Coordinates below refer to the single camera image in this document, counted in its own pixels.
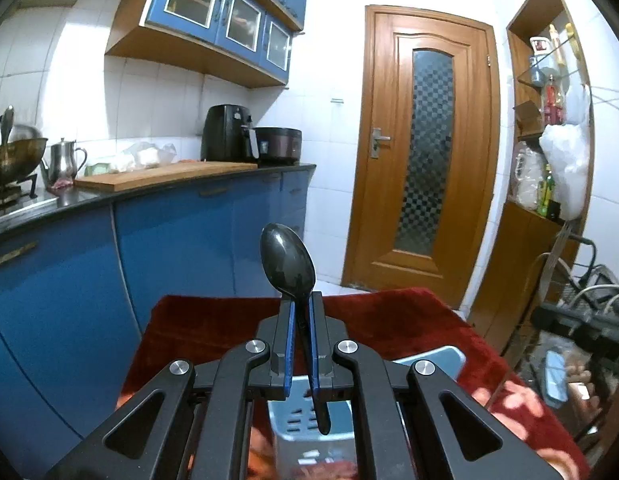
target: kettle handle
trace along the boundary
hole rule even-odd
[[[83,152],[83,155],[85,155],[85,157],[83,158],[83,162],[80,163],[80,166],[76,170],[76,172],[78,173],[80,171],[80,168],[82,168],[85,165],[85,163],[88,161],[88,152],[85,148],[76,148],[74,152]]]

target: metal kettle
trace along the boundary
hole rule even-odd
[[[87,162],[88,152],[84,148],[75,148],[75,144],[76,141],[61,137],[61,142],[50,146],[50,165],[46,164],[44,158],[41,159],[41,175],[48,186],[53,186],[61,178],[73,182],[80,168]],[[83,152],[84,155],[83,162],[78,167],[75,152]]]

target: black spoon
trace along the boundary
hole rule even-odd
[[[261,262],[273,288],[294,300],[296,328],[301,337],[305,363],[308,368],[309,387],[314,400],[318,431],[328,434],[331,421],[327,403],[317,399],[318,377],[315,376],[313,366],[313,344],[308,322],[310,296],[316,284],[314,264],[299,236],[282,224],[267,224],[264,227],[261,233]]]

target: triangular cutout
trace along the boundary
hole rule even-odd
[[[474,462],[501,449],[501,439],[476,418],[465,405],[449,392],[441,394],[443,410],[449,419],[465,460]]]
[[[150,437],[160,407],[165,400],[163,392],[152,393],[107,435],[107,448],[133,460],[139,459]]]

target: door frame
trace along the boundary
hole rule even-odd
[[[500,86],[498,76],[498,58],[496,56],[496,38],[494,28],[487,23],[477,22],[469,18],[437,12],[435,10],[414,9],[412,7],[398,6],[379,6],[371,5],[365,7],[365,54],[363,58],[363,92],[361,96],[361,121],[358,136],[358,149],[356,154],[356,172],[353,186],[352,212],[350,214],[350,228],[347,236],[347,249],[345,251],[345,265],[343,267],[342,285],[351,283],[355,248],[358,245],[363,214],[363,201],[365,199],[365,180],[367,176],[367,164],[369,160],[369,136],[371,134],[371,106],[373,95],[373,72],[374,72],[374,52],[375,52],[375,22],[377,14],[401,14],[404,16],[416,16],[417,18],[432,18],[442,22],[456,23],[466,27],[476,28],[484,31],[487,37],[487,52],[490,59],[490,85],[491,85],[491,117],[490,117],[490,138],[489,151],[487,153],[487,175],[483,188],[483,197],[480,205],[480,224],[481,228],[476,230],[474,240],[472,240],[472,253],[475,257],[471,267],[466,269],[465,288],[476,265],[478,252],[483,239],[483,233],[487,225],[489,209],[494,192],[494,182],[496,179],[496,159],[500,138]]]

